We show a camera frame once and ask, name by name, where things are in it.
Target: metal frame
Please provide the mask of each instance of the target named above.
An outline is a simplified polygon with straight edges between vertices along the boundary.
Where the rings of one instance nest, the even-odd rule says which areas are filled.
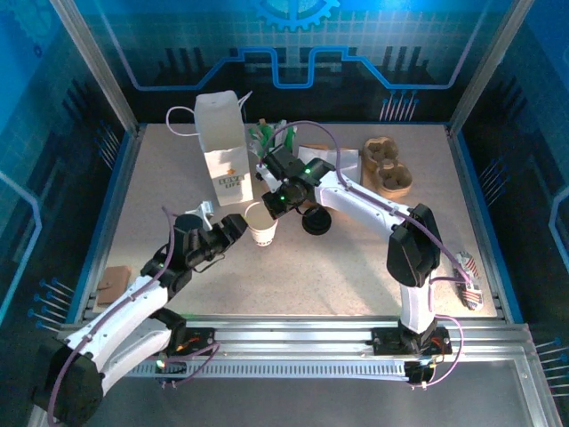
[[[51,2],[124,128],[129,132],[135,132],[138,126],[136,119],[73,0],[51,0]],[[505,318],[505,320],[500,318],[461,319],[465,333],[465,346],[461,361],[513,362],[533,425],[561,426],[528,327],[507,323],[515,320],[516,313],[512,313],[513,308],[509,306],[494,258],[491,240],[485,231],[483,215],[477,204],[472,184],[472,179],[475,177],[469,176],[464,155],[455,136],[474,108],[478,97],[500,63],[532,3],[533,0],[516,0],[512,4],[496,33],[490,51],[481,61],[469,87],[461,98],[451,123],[450,145],[457,172],[461,179],[467,206],[472,212],[471,219],[479,239],[478,243],[486,271],[490,275],[489,281],[494,283],[493,292],[501,300]],[[80,310],[75,318],[76,324],[67,326],[68,330],[78,328],[79,323],[84,320],[85,310],[89,311],[87,304],[92,285],[96,284],[106,261],[108,248],[112,241],[112,230],[116,227],[117,214],[124,200],[139,146],[140,138],[133,144],[132,151],[129,153],[129,161],[124,162],[122,167],[121,180],[117,184],[120,188],[116,189],[113,196],[113,200],[117,203],[113,203],[112,212],[109,212],[105,220],[105,229],[109,232],[97,244],[96,256],[86,280],[87,287],[81,296]],[[385,379],[402,379],[400,366],[405,358],[376,357],[373,355],[372,348],[365,344],[365,341],[371,339],[370,329],[372,327],[396,327],[397,320],[394,318],[202,316],[189,319],[187,325],[216,329],[216,341],[220,342],[221,347],[218,357],[212,361],[211,368],[205,372],[209,377],[267,376],[267,372],[272,373],[272,377],[306,378],[321,377],[321,375],[351,378],[372,377],[373,375],[377,377],[381,371],[380,367],[393,366],[394,370],[389,371],[387,368]],[[447,327],[453,347],[457,349],[460,339],[457,327],[447,322],[441,322],[441,325]],[[189,364],[188,371],[195,369],[195,366],[193,362]],[[332,373],[325,370],[326,366],[341,368]],[[284,370],[276,371],[275,367],[284,367]],[[135,368],[130,373],[131,376],[146,376],[147,374],[156,376],[155,373],[145,373],[144,369],[140,368]],[[46,425],[45,418],[45,412],[35,407],[28,425]]]
[[[113,171],[111,183],[107,190],[108,194],[105,197],[105,199],[109,197],[108,209],[106,210],[105,206],[101,208],[97,228],[93,233],[93,239],[85,259],[85,266],[69,308],[68,322],[81,323],[83,321],[91,293],[95,290],[105,270],[118,218],[123,208],[128,185],[131,182],[140,144],[144,138],[144,130],[145,128],[142,127],[136,135],[128,137],[128,140],[126,139],[127,135],[125,135],[126,141],[122,143],[123,147],[120,149],[116,162],[117,169]]]
[[[450,333],[454,355],[459,347],[460,334],[452,322],[439,322]],[[507,325],[499,320],[462,320],[465,335],[462,362],[512,361],[516,367],[525,402],[534,426],[561,426],[555,402],[541,363],[533,346],[532,336],[527,325]],[[374,356],[371,346],[365,341],[371,339],[372,327],[397,327],[396,320],[376,317],[349,318],[311,318],[311,317],[220,317],[202,316],[192,318],[188,327],[213,327],[216,341],[221,344],[216,361],[218,369],[210,369],[208,377],[228,377],[227,364],[236,367],[256,368],[254,374],[265,377],[262,367],[289,366],[290,362],[300,362],[295,371],[285,370],[282,375],[272,377],[314,378],[329,374],[315,375],[314,366],[326,366],[331,362],[348,362],[343,375],[334,377],[362,378],[362,367],[385,362],[398,362],[405,358]]]
[[[496,30],[485,57],[478,64],[474,76],[464,91],[456,110],[451,117],[451,134],[457,135],[466,123],[470,112],[478,102],[478,98],[488,85],[494,71],[500,65],[514,36],[524,22],[526,14],[532,7],[533,0],[515,0]]]
[[[506,286],[511,288],[508,272],[505,271],[505,274],[502,275],[496,261],[498,258],[501,259],[501,253],[497,253],[497,251],[500,251],[500,248],[498,247],[494,250],[490,234],[485,226],[482,207],[477,202],[477,192],[475,189],[475,186],[478,185],[477,177],[473,176],[469,171],[467,158],[461,148],[458,137],[451,133],[448,137],[448,141],[451,153],[453,154],[456,172],[459,176],[459,182],[461,183],[464,200],[469,210],[472,228],[477,238],[480,256],[482,257],[482,263],[484,264],[488,278],[488,284],[490,285],[493,295],[497,296],[501,303],[503,317],[509,323],[522,323],[522,315],[519,307],[515,303],[510,304],[508,293],[506,292]]]
[[[136,134],[138,128],[136,117],[75,2],[73,0],[50,0],[50,2],[124,129],[130,134]]]

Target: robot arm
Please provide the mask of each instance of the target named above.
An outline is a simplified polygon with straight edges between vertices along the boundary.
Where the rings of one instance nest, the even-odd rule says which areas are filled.
[[[350,187],[380,200],[391,211],[380,209],[346,189],[339,182],[333,165],[319,158],[305,165],[283,146],[271,151],[263,162],[263,165],[257,166],[257,178],[269,186],[270,192],[263,195],[263,201],[273,218],[309,200],[349,215],[388,240],[388,271],[399,282],[401,289],[401,343],[412,354],[426,350],[437,326],[432,310],[432,288],[426,279],[438,267],[440,251],[422,232],[395,216],[394,212],[406,212],[440,238],[430,209],[424,205],[412,209],[392,202],[344,177]]]
[[[247,229],[241,215],[228,215],[214,225],[209,222],[211,216],[211,202],[178,216],[173,242],[155,253],[119,299],[65,342],[52,339],[40,347],[32,396],[35,404],[48,409],[56,377],[85,337],[90,340],[63,377],[54,409],[55,416],[69,425],[83,425],[107,391],[142,360],[159,352],[171,356],[188,340],[185,319],[164,306],[191,280],[196,266],[225,253]],[[164,267],[165,249],[172,249],[172,259],[164,274],[134,298]],[[110,312],[112,316],[93,333],[98,321]]]

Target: white paper cup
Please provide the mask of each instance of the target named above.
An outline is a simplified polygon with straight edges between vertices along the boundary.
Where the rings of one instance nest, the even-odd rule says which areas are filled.
[[[245,220],[249,225],[252,239],[258,246],[268,246],[275,236],[278,220],[273,220],[265,204],[255,202],[245,209]]]

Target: enclosure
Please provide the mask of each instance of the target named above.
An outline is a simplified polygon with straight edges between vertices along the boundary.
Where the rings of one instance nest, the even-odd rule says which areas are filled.
[[[6,425],[44,425],[43,411],[30,401],[28,367],[39,343],[104,310],[97,298],[107,267],[131,266],[133,282],[168,241],[163,205],[179,214],[212,200],[216,222],[251,203],[219,206],[197,138],[176,135],[165,123],[171,107],[192,109],[197,95],[228,90],[237,98],[251,92],[242,108],[247,130],[261,119],[311,120],[343,149],[361,151],[380,136],[397,143],[413,176],[397,202],[429,206],[449,250],[476,260],[482,310],[469,310],[452,284],[437,285],[435,303],[437,313],[462,323],[461,360],[471,363],[460,363],[448,387],[426,398],[348,374],[329,375],[336,385],[327,390],[328,376],[311,371],[316,362],[308,354],[367,368],[366,331],[397,323],[399,284],[386,267],[388,241],[362,223],[333,211],[330,231],[315,237],[289,213],[270,246],[243,236],[167,305],[188,325],[215,328],[223,348],[205,372],[217,379],[174,398],[200,403],[181,409],[148,379],[131,378],[109,393],[89,425],[186,425],[188,411],[217,412],[241,393],[240,405],[254,407],[250,415],[229,405],[212,418],[196,417],[196,425],[368,424],[378,417],[409,425],[419,419],[402,418],[402,402],[437,420],[433,399],[453,407],[444,425],[456,417],[474,425],[567,423],[561,355],[569,340],[568,17],[563,0],[0,3]],[[178,133],[197,132],[187,111],[170,120]],[[299,125],[293,152],[310,144],[333,148],[326,133]],[[256,157],[248,156],[253,175]],[[260,200],[266,189],[253,179],[252,191]],[[442,259],[437,274],[452,276],[452,264]],[[441,323],[458,345],[458,328]],[[305,374],[294,368],[260,379],[270,367],[294,364]],[[242,370],[229,375],[226,365]],[[129,376],[152,376],[143,369]],[[291,378],[302,378],[299,389]],[[264,388],[290,407],[302,407],[313,392],[353,399],[354,408],[367,393],[395,394],[381,407],[363,405],[367,415],[330,409],[322,399],[301,418],[284,420],[273,400],[259,405]],[[216,397],[203,398],[207,393]],[[485,407],[485,415],[459,410],[453,396]],[[145,399],[163,403],[147,415],[136,406]]]

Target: white table surface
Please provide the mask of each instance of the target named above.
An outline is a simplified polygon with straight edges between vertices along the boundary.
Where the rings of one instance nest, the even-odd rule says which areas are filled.
[[[436,310],[454,316],[495,316],[484,268],[453,158],[441,125],[327,125],[342,147],[361,149],[368,138],[388,135],[399,159],[413,175],[413,188],[398,202],[423,203],[435,215],[445,245],[475,256],[483,274],[485,306],[466,309],[452,284],[437,285]],[[193,125],[176,125],[190,133]],[[299,144],[331,145],[316,128],[302,126]],[[263,190],[253,180],[255,200]],[[148,125],[141,144],[107,266],[132,265],[138,272],[168,239],[161,206],[175,213],[196,208],[202,200],[216,207],[214,221],[242,214],[249,203],[219,208],[197,138],[173,135],[165,125]],[[168,304],[180,314],[243,315],[387,315],[399,314],[399,284],[386,268],[387,242],[347,215],[332,212],[333,225],[321,237],[307,234],[301,218],[279,219],[275,240],[258,247],[247,232],[226,259],[193,279]],[[441,255],[437,275],[451,276]]]

